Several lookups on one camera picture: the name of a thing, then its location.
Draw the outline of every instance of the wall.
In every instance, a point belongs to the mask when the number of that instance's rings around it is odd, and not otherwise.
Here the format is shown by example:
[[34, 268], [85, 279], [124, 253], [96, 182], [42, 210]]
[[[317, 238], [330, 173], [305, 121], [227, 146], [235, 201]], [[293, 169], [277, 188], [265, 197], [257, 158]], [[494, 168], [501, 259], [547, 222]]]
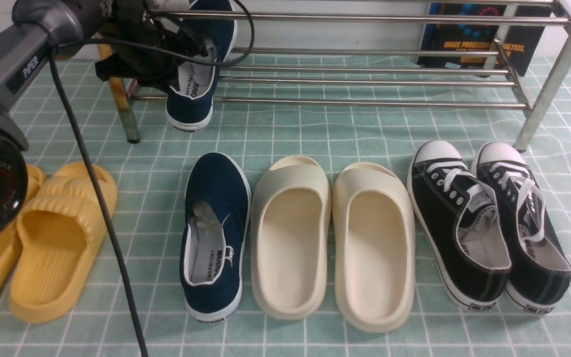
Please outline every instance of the wall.
[[[175, 7], [185, 6], [186, 0], [156, 0]], [[346, 14], [425, 14], [426, 4], [366, 0], [243, 0], [251, 11], [290, 11], [300, 13], [346, 13]], [[0, 0], [0, 31], [10, 25], [10, 9], [14, 0]], [[246, 23], [240, 21], [238, 45], [248, 41]], [[360, 48], [360, 49], [414, 49], [421, 38], [422, 25], [413, 24], [368, 24], [368, 23], [301, 23], [258, 22], [257, 47], [290, 48]], [[554, 56], [566, 38], [558, 28], [544, 32], [537, 55]], [[95, 47], [86, 47], [79, 58], [97, 58]]]

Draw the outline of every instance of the green tiled floor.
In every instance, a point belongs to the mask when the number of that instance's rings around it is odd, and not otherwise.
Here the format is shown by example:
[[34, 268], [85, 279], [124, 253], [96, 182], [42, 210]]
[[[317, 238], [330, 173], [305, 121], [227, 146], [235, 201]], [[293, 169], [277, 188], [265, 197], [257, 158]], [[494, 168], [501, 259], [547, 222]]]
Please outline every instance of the green tiled floor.
[[[406, 65], [399, 59], [375, 58], [254, 59], [255, 64], [321, 62]], [[92, 63], [71, 61], [60, 66], [89, 152], [118, 182], [114, 224], [152, 357], [571, 357], [571, 288], [557, 309], [542, 318], [519, 312], [504, 298], [489, 312], [462, 312], [444, 293], [420, 229], [413, 313], [404, 327], [390, 334], [359, 332], [337, 312], [332, 239], [326, 300], [305, 321], [276, 321], [262, 314], [248, 285], [249, 269], [244, 269], [241, 305], [225, 323], [202, 325], [184, 310], [178, 272], [183, 188], [202, 154], [222, 151], [231, 155], [252, 186], [272, 162], [290, 154], [312, 156], [333, 180], [346, 165], [359, 160], [381, 163], [404, 178], [410, 157], [422, 142], [448, 140], [471, 158], [488, 140], [512, 142], [523, 120], [521, 113], [226, 105], [216, 106], [208, 128], [190, 135], [166, 124], [164, 104], [139, 102], [134, 110], [143, 140], [131, 145], [124, 140], [109, 88], [94, 77]], [[533, 94], [550, 67], [548, 59], [533, 62], [525, 78]], [[565, 83], [525, 158], [537, 174], [571, 262], [571, 73]], [[218, 90], [227, 96], [333, 99], [512, 98], [508, 90], [492, 88], [229, 85]], [[16, 106], [13, 117], [30, 141], [29, 163], [53, 173], [66, 162], [80, 160], [46, 71]], [[14, 318], [7, 309], [8, 288], [4, 287], [0, 293], [0, 357], [138, 354], [117, 264], [109, 241], [105, 243], [78, 304], [56, 321], [28, 325]], [[249, 254], [247, 249], [246, 268]]]

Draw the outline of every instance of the wooden leg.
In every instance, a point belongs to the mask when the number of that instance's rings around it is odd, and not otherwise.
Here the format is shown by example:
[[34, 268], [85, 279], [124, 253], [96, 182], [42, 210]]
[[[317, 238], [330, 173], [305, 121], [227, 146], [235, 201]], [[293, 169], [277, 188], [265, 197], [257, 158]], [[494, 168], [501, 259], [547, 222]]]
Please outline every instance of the wooden leg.
[[[100, 58], [102, 60], [113, 54], [112, 48], [109, 45], [97, 45]], [[109, 88], [112, 90], [116, 109], [118, 109], [118, 116], [122, 123], [122, 128], [127, 136], [127, 141], [131, 144], [138, 144], [140, 142], [140, 131], [138, 130], [138, 123], [131, 110], [133, 101], [127, 96], [127, 90], [122, 81], [122, 78], [112, 77], [109, 79]]]

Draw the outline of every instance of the black power cable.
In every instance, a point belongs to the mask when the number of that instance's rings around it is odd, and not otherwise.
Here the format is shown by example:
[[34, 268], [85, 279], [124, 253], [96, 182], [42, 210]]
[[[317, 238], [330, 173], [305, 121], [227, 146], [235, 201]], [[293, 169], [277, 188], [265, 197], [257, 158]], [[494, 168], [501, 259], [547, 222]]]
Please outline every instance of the black power cable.
[[246, 59], [250, 55], [252, 48], [254, 47], [254, 22], [252, 22], [252, 15], [248, 11], [248, 9], [244, 6], [244, 4], [242, 4], [240, 2], [240, 0], [233, 0], [233, 2], [235, 2], [239, 7], [241, 7], [242, 11], [244, 11], [246, 18], [248, 19], [248, 25], [250, 27], [250, 41], [248, 44], [248, 48], [245, 50], [245, 52], [240, 57], [238, 57], [236, 59], [231, 59], [229, 61], [206, 61], [204, 59], [196, 59], [196, 58], [191, 57], [191, 56], [186, 56], [183, 54], [178, 54], [177, 52], [165, 50], [164, 48], [157, 48], [157, 47], [153, 47], [153, 46], [149, 46], [149, 45], [143, 45], [141, 43], [124, 41], [122, 39], [104, 39], [104, 38], [103, 39], [84, 39], [82, 41], [64, 43], [62, 45], [58, 45], [57, 47], [58, 48], [65, 48], [65, 47], [74, 47], [74, 46], [81, 46], [81, 45], [128, 46], [128, 47], [138, 48], [139, 50], [148, 50], [148, 51], [158, 52], [158, 53], [165, 54], [165, 55], [168, 55], [171, 57], [176, 57], [177, 59], [181, 59], [181, 60], [184, 60], [184, 61], [187, 61], [190, 63], [207, 65], [207, 66], [211, 66], [211, 67], [231, 67], [233, 65], [240, 63], [244, 59]]
[[85, 163], [85, 167], [88, 171], [89, 178], [91, 179], [92, 185], [94, 186], [94, 191], [96, 192], [96, 195], [98, 197], [98, 203], [100, 204], [100, 210], [103, 214], [105, 225], [107, 226], [109, 239], [111, 240], [112, 246], [114, 247], [114, 253], [116, 254], [116, 258], [118, 260], [118, 268], [120, 269], [120, 275], [122, 276], [122, 284], [125, 289], [125, 295], [127, 296], [127, 304], [129, 305], [129, 312], [131, 313], [131, 321], [133, 321], [133, 327], [136, 333], [136, 339], [138, 340], [138, 346], [140, 348], [141, 357], [149, 357], [149, 352], [147, 351], [147, 343], [145, 342], [145, 335], [143, 334], [142, 325], [140, 324], [140, 318], [138, 317], [138, 310], [136, 309], [136, 302], [134, 301], [133, 290], [131, 289], [131, 282], [129, 280], [129, 273], [127, 272], [127, 266], [125, 265], [124, 255], [122, 255], [122, 250], [120, 249], [120, 244], [118, 243], [118, 238], [116, 237], [114, 224], [112, 222], [111, 215], [109, 214], [109, 209], [107, 208], [105, 197], [103, 196], [102, 190], [100, 189], [100, 185], [98, 183], [98, 177], [96, 176], [93, 164], [91, 163], [91, 158], [89, 158], [89, 153], [87, 151], [87, 147], [85, 146], [85, 142], [81, 134], [81, 129], [79, 128], [70, 101], [67, 98], [67, 95], [65, 94], [65, 89], [63, 88], [63, 83], [61, 82], [61, 78], [59, 77], [57, 62], [55, 59], [55, 52], [58, 48], [80, 46], [80, 45], [121, 45], [121, 46], [140, 48], [141, 50], [150, 50], [150, 51], [159, 52], [161, 54], [169, 55], [172, 57], [182, 59], [184, 61], [200, 65], [207, 65], [212, 67], [216, 66], [229, 67], [238, 64], [244, 59], [246, 59], [246, 57], [248, 57], [248, 55], [252, 51], [252, 47], [254, 47], [254, 23], [252, 22], [251, 14], [249, 13], [248, 9], [239, 0], [233, 0], [233, 1], [236, 4], [238, 4], [238, 6], [241, 7], [241, 9], [244, 11], [246, 17], [248, 18], [248, 24], [251, 30], [251, 38], [247, 50], [244, 52], [244, 54], [242, 54], [242, 56], [234, 60], [204, 61], [203, 59], [195, 59], [193, 57], [177, 54], [175, 52], [168, 51], [163, 48], [141, 45], [140, 43], [123, 41], [119, 39], [88, 39], [84, 41], [77, 41], [75, 43], [66, 43], [63, 45], [59, 45], [57, 47], [53, 47], [48, 57], [50, 61], [50, 72], [52, 73], [52, 79], [54, 80], [54, 85], [57, 88], [58, 95], [61, 99], [61, 102], [63, 102], [63, 107], [65, 108], [67, 117], [70, 120], [70, 124], [72, 125], [72, 131], [74, 133], [76, 143], [79, 147], [79, 150], [81, 151], [81, 156]]
[[103, 197], [103, 192], [100, 189], [98, 183], [98, 177], [92, 166], [91, 159], [89, 158], [89, 153], [85, 142], [83, 141], [83, 136], [81, 134], [81, 129], [72, 110], [70, 101], [67, 99], [65, 94], [65, 89], [63, 88], [63, 83], [58, 74], [57, 61], [55, 60], [54, 52], [50, 52], [50, 72], [52, 73], [52, 79], [54, 80], [54, 86], [57, 88], [61, 102], [67, 113], [67, 118], [70, 119], [70, 124], [72, 125], [72, 131], [74, 132], [74, 137], [76, 138], [76, 144], [79, 146], [81, 151], [81, 156], [85, 163], [85, 167], [88, 170], [89, 178], [94, 186], [94, 191], [98, 197], [98, 203], [100, 204], [100, 210], [103, 213], [103, 219], [105, 219], [105, 225], [107, 226], [107, 232], [109, 233], [109, 239], [112, 241], [112, 246], [114, 247], [114, 252], [116, 253], [116, 258], [118, 259], [118, 268], [120, 269], [120, 275], [122, 276], [122, 284], [125, 288], [125, 294], [127, 295], [127, 304], [129, 305], [129, 312], [131, 312], [131, 320], [133, 321], [134, 330], [136, 330], [136, 339], [138, 340], [138, 346], [140, 346], [141, 357], [149, 357], [147, 352], [147, 344], [145, 343], [145, 335], [142, 332], [142, 326], [140, 325], [140, 318], [138, 318], [138, 312], [136, 310], [136, 303], [133, 298], [133, 291], [131, 289], [131, 282], [129, 280], [129, 274], [127, 273], [127, 266], [125, 265], [124, 256], [120, 250], [120, 244], [118, 243], [118, 238], [116, 237], [116, 232], [114, 230], [114, 224], [112, 223], [112, 217], [109, 214], [109, 209], [107, 208], [107, 203], [105, 202], [105, 197]]

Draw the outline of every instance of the blue canvas shoe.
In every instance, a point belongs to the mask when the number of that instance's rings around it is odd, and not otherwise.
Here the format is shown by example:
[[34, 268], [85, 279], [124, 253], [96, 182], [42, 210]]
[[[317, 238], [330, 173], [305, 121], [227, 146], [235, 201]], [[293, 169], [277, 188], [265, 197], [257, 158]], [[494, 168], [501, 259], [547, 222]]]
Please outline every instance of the blue canvas shoe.
[[186, 310], [198, 321], [222, 321], [239, 305], [250, 203], [250, 185], [232, 158], [211, 152], [195, 163], [179, 269]]
[[[197, 0], [191, 6], [192, 10], [233, 11], [234, 8], [229, 0]], [[224, 61], [230, 54], [235, 45], [237, 21], [186, 19], [183, 22], [207, 39], [211, 55], [196, 58]], [[185, 62], [177, 68], [177, 79], [177, 88], [168, 91], [168, 122], [183, 131], [205, 128], [213, 116], [213, 95], [220, 80], [220, 67]]]

